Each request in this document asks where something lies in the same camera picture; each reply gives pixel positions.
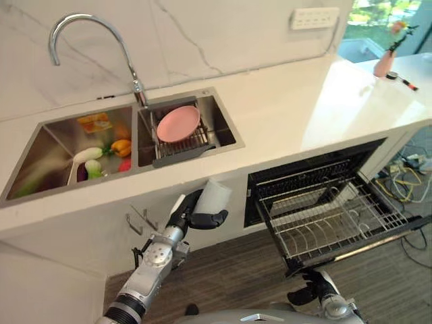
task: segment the pink plate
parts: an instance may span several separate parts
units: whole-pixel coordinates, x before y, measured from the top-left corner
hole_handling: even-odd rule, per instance
[[[163,142],[178,142],[192,135],[200,123],[200,111],[182,106],[170,111],[157,126],[157,137]]]

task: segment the wire rack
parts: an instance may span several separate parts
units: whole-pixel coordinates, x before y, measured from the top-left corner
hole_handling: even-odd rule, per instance
[[[154,134],[153,138],[156,143],[156,159],[162,159],[164,157],[169,157],[178,153],[191,151],[209,145],[207,127],[206,125],[204,125],[201,119],[195,132],[191,136],[187,137],[187,139],[175,143],[167,143],[160,141],[155,135],[157,126],[159,125],[159,122],[165,117],[165,115],[167,115],[167,113],[169,113],[171,110],[173,109],[164,111],[151,111],[151,128]]]
[[[358,175],[340,165],[272,180],[258,190],[263,217],[285,259],[312,265],[313,259],[408,223]]]

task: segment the cable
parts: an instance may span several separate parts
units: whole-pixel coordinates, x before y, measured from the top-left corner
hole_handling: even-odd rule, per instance
[[[391,189],[388,189],[385,184],[382,184],[378,180],[375,180],[375,182],[379,185],[379,187],[383,190],[383,192],[386,195],[388,195],[389,197],[393,198],[395,201],[397,201],[398,203],[401,204],[401,206],[402,206],[401,211],[400,211],[401,213],[409,213],[412,217],[414,217],[414,215],[410,211],[406,211],[405,210],[405,204],[402,202],[401,199],[399,199],[396,195],[393,194],[393,192],[392,192]],[[431,266],[426,265],[424,263],[421,263],[421,262],[417,261],[416,259],[414,259],[412,256],[410,256],[409,253],[408,253],[408,251],[405,248],[404,241],[409,246],[411,246],[411,248],[413,248],[415,250],[426,251],[426,249],[427,249],[427,240],[426,240],[425,233],[423,232],[423,229],[420,229],[420,233],[421,233],[421,236],[423,238],[424,246],[420,246],[420,247],[419,246],[415,246],[413,243],[411,243],[408,240],[408,238],[406,238],[406,236],[404,236],[403,238],[400,238],[400,246],[402,247],[402,250],[404,251],[404,254],[406,255],[406,257],[408,257],[412,262],[416,263],[417,265],[420,265],[421,267],[424,267],[424,268],[427,268],[427,269],[432,269]]]
[[[402,181],[402,180],[397,180],[396,178],[400,175],[400,171],[398,171],[397,174],[392,179],[393,185],[395,186],[396,191],[398,192],[398,194],[403,198],[402,201],[404,201],[404,202],[410,202],[410,203],[416,203],[416,204],[422,203],[424,201],[424,199],[426,198],[426,194],[429,191],[429,187],[431,186],[432,175],[429,176],[429,180],[427,181],[427,186],[426,186],[425,191],[423,192],[423,195],[420,198],[420,200],[414,200],[414,199],[410,199],[410,196],[412,194],[412,190],[414,189],[414,186],[419,186],[421,184],[421,179],[417,176],[417,174],[411,168],[406,167],[406,168],[404,168],[404,170],[405,169],[410,170],[412,172],[412,174],[414,174],[414,176],[418,180],[418,183],[414,184],[412,182],[405,182],[405,181]],[[407,195],[402,194],[400,192],[400,190],[399,190],[399,187],[398,187],[397,183],[410,185],[411,186],[410,187],[410,192]]]
[[[417,246],[415,246],[414,244],[412,244],[411,242],[409,242],[405,237],[403,237],[403,239],[405,239],[405,241],[412,247],[412,248],[414,248],[415,250],[419,250],[419,251],[424,251],[424,250],[426,250],[427,249],[427,240],[426,240],[426,237],[425,237],[425,233],[423,233],[423,230],[422,229],[420,229],[420,233],[421,233],[421,236],[423,237],[423,242],[425,242],[425,246],[422,246],[421,248],[419,248],[419,247],[417,247]],[[404,240],[403,240],[402,238],[400,239],[400,246],[402,247],[402,250],[404,251],[404,254],[411,260],[411,261],[413,261],[414,263],[416,263],[417,265],[420,265],[420,266],[422,266],[422,267],[424,267],[424,268],[427,268],[427,269],[432,269],[432,267],[430,266],[430,265],[426,265],[426,264],[424,264],[424,263],[421,263],[421,262],[419,262],[419,261],[417,261],[416,259],[414,259],[412,256],[410,256],[409,255],[409,253],[408,253],[408,251],[405,249],[405,245],[404,245]]]
[[[406,175],[407,175],[407,173],[402,174],[402,181],[405,181],[405,176]],[[402,187],[403,187],[403,189],[405,189],[405,191],[408,192],[408,187],[406,186],[406,184],[402,184]],[[411,199],[415,199],[414,193],[411,194]]]

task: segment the dishwasher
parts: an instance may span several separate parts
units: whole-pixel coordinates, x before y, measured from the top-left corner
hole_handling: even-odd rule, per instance
[[[287,277],[391,242],[431,221],[401,214],[361,174],[384,140],[249,175],[244,225],[265,222]]]

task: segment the glass window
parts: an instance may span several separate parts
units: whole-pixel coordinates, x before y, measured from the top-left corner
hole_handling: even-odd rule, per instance
[[[338,53],[354,63],[380,58],[404,35],[403,31],[391,33],[398,21],[419,26],[398,48],[397,55],[418,53],[421,47],[430,47],[431,10],[430,0],[354,0]]]

